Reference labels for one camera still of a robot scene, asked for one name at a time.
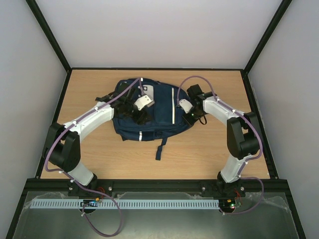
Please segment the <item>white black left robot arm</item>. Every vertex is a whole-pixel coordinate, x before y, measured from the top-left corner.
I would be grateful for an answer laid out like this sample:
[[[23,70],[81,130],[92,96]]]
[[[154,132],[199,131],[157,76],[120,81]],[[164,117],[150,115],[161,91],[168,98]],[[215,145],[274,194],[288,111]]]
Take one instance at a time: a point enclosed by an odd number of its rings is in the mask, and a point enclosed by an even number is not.
[[[150,85],[139,85],[137,88],[141,91],[137,99],[133,98],[134,85],[122,84],[117,91],[96,98],[96,105],[76,119],[64,124],[53,123],[42,153],[44,169],[50,172],[48,163],[51,163],[55,165],[54,171],[88,187],[95,174],[81,162],[81,143],[100,125],[117,115],[126,114],[137,122],[146,119],[146,108],[154,104],[154,90]]]

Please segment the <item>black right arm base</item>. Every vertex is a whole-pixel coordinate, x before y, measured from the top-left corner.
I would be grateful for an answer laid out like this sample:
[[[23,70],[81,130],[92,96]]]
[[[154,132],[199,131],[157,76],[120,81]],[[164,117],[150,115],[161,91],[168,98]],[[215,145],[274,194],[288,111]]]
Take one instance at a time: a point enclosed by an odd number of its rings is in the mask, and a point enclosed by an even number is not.
[[[216,179],[200,181],[202,197],[211,197],[218,200],[219,210],[224,214],[234,214],[236,209],[243,206],[245,189],[241,180],[226,183],[218,172]]]

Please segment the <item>navy blue student backpack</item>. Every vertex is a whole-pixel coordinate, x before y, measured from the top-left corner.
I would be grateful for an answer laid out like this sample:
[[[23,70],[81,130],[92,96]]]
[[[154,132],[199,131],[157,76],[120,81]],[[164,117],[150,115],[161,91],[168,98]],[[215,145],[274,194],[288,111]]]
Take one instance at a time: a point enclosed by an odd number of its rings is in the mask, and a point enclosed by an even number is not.
[[[186,91],[179,90],[178,86],[148,78],[144,78],[141,84],[135,83],[122,96],[131,98],[134,103],[142,96],[142,92],[155,101],[152,106],[142,109],[142,111],[147,111],[153,120],[146,124],[136,124],[130,117],[113,117],[114,130],[123,141],[160,139],[161,145],[158,146],[156,160],[161,160],[161,153],[167,139],[192,127],[183,120],[184,110],[177,106],[176,94],[179,93],[181,99],[190,100],[190,98]]]

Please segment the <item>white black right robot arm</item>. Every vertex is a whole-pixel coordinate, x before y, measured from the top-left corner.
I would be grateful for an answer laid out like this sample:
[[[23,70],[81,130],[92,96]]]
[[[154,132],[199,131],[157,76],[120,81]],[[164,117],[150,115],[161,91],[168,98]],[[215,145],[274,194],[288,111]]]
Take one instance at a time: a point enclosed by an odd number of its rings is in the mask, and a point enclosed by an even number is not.
[[[204,93],[199,85],[189,87],[186,92],[190,100],[178,102],[188,125],[212,115],[226,126],[229,157],[217,175],[216,189],[219,194],[228,195],[238,187],[245,165],[263,153],[257,116],[253,112],[244,113],[234,109],[212,92]]]

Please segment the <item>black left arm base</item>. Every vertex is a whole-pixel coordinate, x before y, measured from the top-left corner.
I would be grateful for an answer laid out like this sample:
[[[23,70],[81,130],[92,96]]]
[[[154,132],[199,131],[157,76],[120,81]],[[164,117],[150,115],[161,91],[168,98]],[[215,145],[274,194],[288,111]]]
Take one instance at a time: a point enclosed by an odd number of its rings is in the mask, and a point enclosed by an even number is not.
[[[80,203],[80,210],[85,205],[86,208],[92,209],[85,209],[85,213],[91,213],[95,211],[95,207],[99,206],[104,199],[108,199],[105,195],[101,195],[101,193],[106,194],[108,196],[112,196],[112,190],[104,187],[104,184],[100,183],[97,176],[93,174],[93,179],[87,186],[83,186],[86,190],[82,189],[79,185],[75,182],[69,181],[68,182],[68,196],[78,197],[82,200]]]

